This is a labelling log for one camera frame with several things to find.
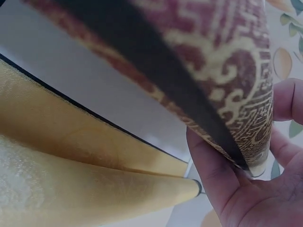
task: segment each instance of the yellow curtain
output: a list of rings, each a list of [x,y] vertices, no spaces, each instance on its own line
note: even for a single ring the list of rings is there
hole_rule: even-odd
[[[183,177],[173,158],[71,105],[0,60],[0,134],[97,166]]]
[[[189,200],[187,164],[63,100],[0,60],[0,223],[98,226]]]

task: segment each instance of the black fabric trim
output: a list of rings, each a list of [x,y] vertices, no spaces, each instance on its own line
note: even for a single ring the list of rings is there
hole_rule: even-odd
[[[4,2],[5,0],[0,0],[0,7],[3,5]]]
[[[126,0],[54,0],[118,50],[203,128],[235,163],[248,165],[206,95],[143,15]]]
[[[122,132],[124,132],[124,133],[126,133],[126,134],[128,134],[130,136],[132,136],[134,139],[139,140],[140,142],[143,142],[143,143],[145,143],[145,144],[147,144],[147,145],[149,145],[149,146],[151,146],[151,147],[153,147],[153,148],[155,148],[155,149],[157,149],[157,150],[159,150],[159,151],[161,151],[161,152],[163,152],[163,153],[165,153],[165,154],[167,154],[167,155],[169,155],[171,157],[174,157],[175,159],[178,159],[178,160],[180,160],[180,161],[182,161],[184,163],[187,163],[187,162],[181,160],[180,158],[177,158],[177,157],[169,154],[168,152],[166,152],[166,151],[164,151],[164,150],[156,147],[155,145],[150,144],[149,142],[147,142],[147,141],[141,139],[140,137],[138,137],[138,136],[130,133],[129,131],[127,131],[127,130],[121,128],[120,126],[118,126],[118,125],[110,122],[106,118],[104,118],[104,117],[100,116],[99,114],[91,111],[90,109],[86,108],[85,106],[81,105],[80,103],[74,101],[73,99],[69,98],[65,94],[61,93],[60,91],[58,91],[55,88],[51,87],[50,85],[46,84],[42,80],[38,79],[37,77],[35,77],[31,73],[27,72],[26,70],[24,70],[23,68],[21,68],[20,66],[18,66],[14,62],[12,62],[10,59],[8,59],[4,55],[2,55],[1,53],[0,53],[0,59],[3,60],[3,61],[5,61],[8,65],[10,65],[10,66],[14,67],[15,69],[17,69],[18,71],[22,72],[25,76],[29,77],[31,80],[33,80],[34,82],[38,83],[39,85],[41,85],[45,89],[51,91],[52,93],[56,94],[57,96],[59,96],[60,98],[64,99],[65,101],[69,102],[70,104],[74,105],[75,107],[77,107],[77,108],[79,108],[79,109],[87,112],[88,114],[92,115],[93,117],[97,118],[98,120],[101,120],[101,121],[109,124],[110,126],[112,126],[112,127],[116,128],[116,129],[118,129],[118,130],[120,130],[120,131],[122,131]]]

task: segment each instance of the leaf pattern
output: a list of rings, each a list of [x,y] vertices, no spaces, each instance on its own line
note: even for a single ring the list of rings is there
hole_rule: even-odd
[[[297,136],[302,131],[303,131],[303,126],[292,120],[289,125],[289,133],[288,133],[289,138],[293,138]]]
[[[279,164],[278,164],[277,160],[275,159],[275,161],[273,163],[273,167],[271,168],[270,179],[271,180],[275,179],[275,178],[277,178],[280,175],[281,175],[280,167],[279,167]]]
[[[303,3],[300,0],[291,0],[291,3],[296,14],[299,15],[303,11]]]
[[[295,25],[302,26],[302,24],[295,20],[293,17],[287,15],[286,13],[283,13],[280,17],[280,22],[282,25],[287,25],[289,22],[293,22]]]
[[[298,33],[296,26],[293,23],[289,24],[289,36],[294,37]]]

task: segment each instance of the white surface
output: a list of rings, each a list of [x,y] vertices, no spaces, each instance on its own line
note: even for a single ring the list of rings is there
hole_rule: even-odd
[[[0,8],[0,53],[136,136],[189,161],[185,125],[28,5]]]

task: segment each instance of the finger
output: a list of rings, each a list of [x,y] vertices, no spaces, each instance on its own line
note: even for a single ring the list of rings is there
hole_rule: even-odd
[[[205,192],[214,210],[221,214],[229,199],[240,187],[231,164],[192,130],[187,142]]]
[[[303,124],[303,80],[287,79],[274,86],[274,121]]]
[[[303,149],[292,144],[276,127],[273,127],[270,139],[270,150],[278,163],[285,168],[294,156]]]

